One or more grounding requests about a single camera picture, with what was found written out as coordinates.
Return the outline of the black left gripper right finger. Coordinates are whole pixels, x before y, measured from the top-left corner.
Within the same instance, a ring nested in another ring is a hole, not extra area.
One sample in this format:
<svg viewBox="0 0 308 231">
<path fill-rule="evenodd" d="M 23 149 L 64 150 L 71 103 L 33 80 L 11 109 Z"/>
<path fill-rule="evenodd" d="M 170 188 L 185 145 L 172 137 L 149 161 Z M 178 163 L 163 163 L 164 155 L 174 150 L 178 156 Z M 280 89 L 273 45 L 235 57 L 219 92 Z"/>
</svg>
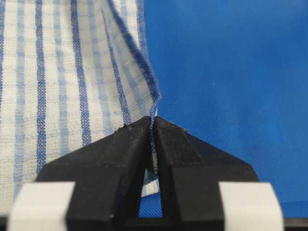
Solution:
<svg viewBox="0 0 308 231">
<path fill-rule="evenodd" d="M 218 183 L 258 182 L 250 164 L 167 120 L 154 119 L 163 217 L 174 231 L 222 231 Z"/>
</svg>

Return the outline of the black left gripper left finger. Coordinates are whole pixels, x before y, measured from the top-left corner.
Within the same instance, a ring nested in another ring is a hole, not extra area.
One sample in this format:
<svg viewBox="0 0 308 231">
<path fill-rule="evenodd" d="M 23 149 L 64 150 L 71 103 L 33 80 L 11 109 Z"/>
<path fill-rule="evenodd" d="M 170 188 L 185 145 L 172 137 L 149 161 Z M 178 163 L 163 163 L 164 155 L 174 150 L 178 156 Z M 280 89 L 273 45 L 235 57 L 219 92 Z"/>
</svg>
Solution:
<svg viewBox="0 0 308 231">
<path fill-rule="evenodd" d="M 149 153 L 150 118 L 144 116 L 47 163 L 36 181 L 75 183 L 66 215 L 70 231 L 115 231 L 138 218 Z"/>
</svg>

